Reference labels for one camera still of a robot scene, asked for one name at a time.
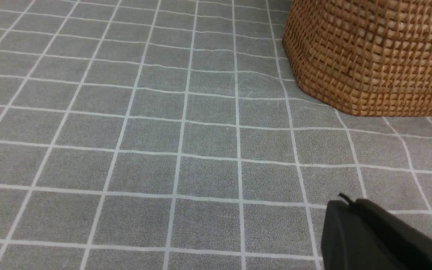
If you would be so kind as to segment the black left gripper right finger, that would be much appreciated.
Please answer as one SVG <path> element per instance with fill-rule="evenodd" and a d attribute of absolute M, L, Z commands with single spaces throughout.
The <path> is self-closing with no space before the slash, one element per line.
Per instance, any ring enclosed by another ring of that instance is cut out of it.
<path fill-rule="evenodd" d="M 367 199 L 355 200 L 353 212 L 405 270 L 432 270 L 432 238 Z"/>

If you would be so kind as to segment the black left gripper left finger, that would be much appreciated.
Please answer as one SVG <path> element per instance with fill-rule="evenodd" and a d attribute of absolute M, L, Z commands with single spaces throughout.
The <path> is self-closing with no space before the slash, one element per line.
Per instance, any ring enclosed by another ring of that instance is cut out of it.
<path fill-rule="evenodd" d="M 329 201 L 322 233 L 327 270 L 405 270 L 395 254 L 397 232 L 373 211 L 340 193 Z"/>

